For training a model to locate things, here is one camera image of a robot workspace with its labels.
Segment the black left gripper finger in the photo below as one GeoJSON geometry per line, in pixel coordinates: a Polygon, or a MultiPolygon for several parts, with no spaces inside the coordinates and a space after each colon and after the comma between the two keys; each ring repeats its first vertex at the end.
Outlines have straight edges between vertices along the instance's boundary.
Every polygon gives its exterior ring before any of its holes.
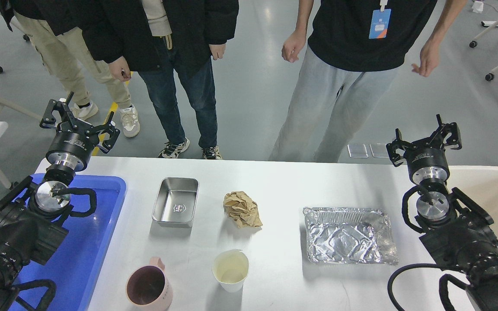
{"type": "Polygon", "coordinates": [[[65,100],[50,100],[39,126],[43,129],[53,128],[55,130],[78,130],[78,120],[69,108],[69,103],[71,102],[73,95],[74,92],[71,91],[65,100]],[[61,117],[61,122],[58,124],[57,119],[54,116],[54,112],[57,112],[61,117]]]}
{"type": "Polygon", "coordinates": [[[106,123],[93,127],[93,134],[98,136],[96,147],[107,154],[116,144],[120,131],[116,128],[115,123],[106,123]]]}

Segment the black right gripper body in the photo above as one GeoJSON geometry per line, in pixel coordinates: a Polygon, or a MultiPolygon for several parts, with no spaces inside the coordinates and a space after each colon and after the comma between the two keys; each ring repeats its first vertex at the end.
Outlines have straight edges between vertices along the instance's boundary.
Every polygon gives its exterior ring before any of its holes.
{"type": "Polygon", "coordinates": [[[426,179],[446,182],[450,176],[445,144],[441,139],[423,138],[411,143],[403,154],[408,166],[409,178],[418,185],[426,179]]]}

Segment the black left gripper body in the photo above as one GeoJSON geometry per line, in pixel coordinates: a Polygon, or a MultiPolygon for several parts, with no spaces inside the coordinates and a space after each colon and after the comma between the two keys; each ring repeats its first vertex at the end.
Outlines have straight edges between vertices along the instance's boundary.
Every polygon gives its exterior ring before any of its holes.
{"type": "Polygon", "coordinates": [[[103,125],[93,126],[87,122],[77,123],[77,128],[70,122],[60,122],[45,156],[47,161],[52,165],[66,165],[74,171],[85,170],[99,144],[98,135],[104,129],[103,125]]]}

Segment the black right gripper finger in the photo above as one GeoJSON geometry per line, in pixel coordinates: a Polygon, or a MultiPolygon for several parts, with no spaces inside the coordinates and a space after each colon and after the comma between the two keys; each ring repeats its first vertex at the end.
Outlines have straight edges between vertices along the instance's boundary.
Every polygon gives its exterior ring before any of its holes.
{"type": "Polygon", "coordinates": [[[396,128],[395,139],[391,143],[386,144],[389,159],[395,167],[399,167],[404,162],[404,153],[408,148],[409,142],[402,139],[400,129],[396,128]]]}
{"type": "Polygon", "coordinates": [[[430,147],[440,150],[445,148],[459,150],[462,149],[460,131],[457,123],[444,123],[441,115],[437,114],[438,128],[430,136],[430,147]]]}

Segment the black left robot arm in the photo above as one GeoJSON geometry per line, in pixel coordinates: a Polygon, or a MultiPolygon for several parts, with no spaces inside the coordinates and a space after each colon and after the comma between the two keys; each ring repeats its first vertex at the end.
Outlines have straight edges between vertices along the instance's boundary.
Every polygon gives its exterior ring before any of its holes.
{"type": "Polygon", "coordinates": [[[92,152],[108,153],[119,137],[109,112],[104,124],[93,126],[76,118],[65,100],[50,100],[41,128],[56,131],[46,154],[49,162],[40,183],[28,176],[0,199],[0,311],[18,303],[27,311],[45,311],[57,285],[51,279],[16,283],[23,267],[46,264],[68,234],[69,217],[88,217],[96,211],[93,189],[71,187],[77,172],[87,168],[92,152]]]}

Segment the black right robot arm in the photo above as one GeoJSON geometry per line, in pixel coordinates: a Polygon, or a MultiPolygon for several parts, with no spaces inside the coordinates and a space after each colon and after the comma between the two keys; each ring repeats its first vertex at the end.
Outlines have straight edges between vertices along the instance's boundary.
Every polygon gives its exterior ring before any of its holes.
{"type": "Polygon", "coordinates": [[[406,162],[414,186],[402,199],[405,224],[420,234],[434,263],[409,264],[391,274],[387,292],[395,308],[402,310],[393,293],[401,273],[415,268],[436,268],[464,273],[468,283],[451,274],[439,279],[444,310],[454,311],[449,283],[465,291],[477,311],[498,311],[498,238],[490,226],[493,218],[460,189],[447,188],[450,177],[445,149],[462,147],[458,125],[444,123],[437,114],[437,129],[426,138],[407,142],[399,129],[386,146],[395,167],[406,162]]]}

